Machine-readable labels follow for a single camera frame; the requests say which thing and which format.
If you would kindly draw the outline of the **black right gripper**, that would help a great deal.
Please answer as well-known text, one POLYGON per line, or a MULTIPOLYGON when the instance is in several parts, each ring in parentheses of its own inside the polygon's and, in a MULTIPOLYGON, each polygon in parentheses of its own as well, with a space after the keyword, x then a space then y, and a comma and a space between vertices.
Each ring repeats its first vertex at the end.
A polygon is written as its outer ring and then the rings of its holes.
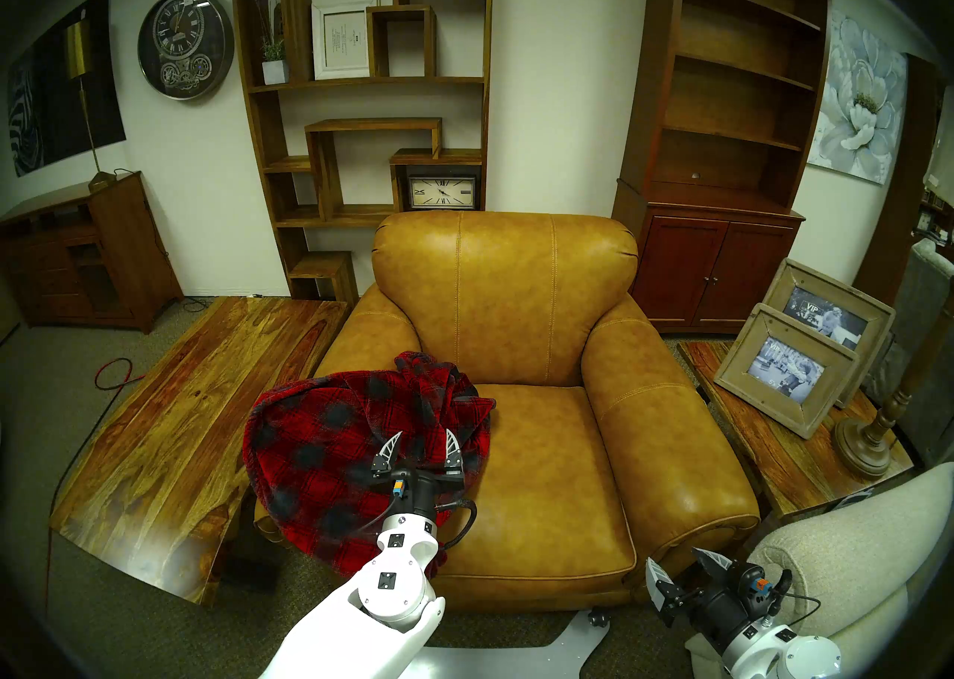
POLYGON ((725 651, 741 633, 756 634, 752 624, 775 616, 775 586, 760 565, 694 547, 697 563, 712 578, 708 587, 686 592, 652 558, 646 559, 646 588, 651 603, 671 626, 685 613, 692 628, 716 651, 725 651))

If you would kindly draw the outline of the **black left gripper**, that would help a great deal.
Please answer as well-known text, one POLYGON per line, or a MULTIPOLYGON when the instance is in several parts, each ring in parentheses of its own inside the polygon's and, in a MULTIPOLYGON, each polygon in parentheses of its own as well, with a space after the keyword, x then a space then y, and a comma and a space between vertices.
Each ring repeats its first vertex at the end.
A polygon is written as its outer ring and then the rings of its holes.
POLYGON ((394 465, 401 437, 402 431, 397 432, 373 458, 371 485, 383 485, 390 493, 390 501, 385 511, 372 522, 383 521, 395 514, 414 514, 437 522, 438 513, 465 507, 463 454, 454 433, 446 428, 445 462, 424 468, 411 464, 394 465))

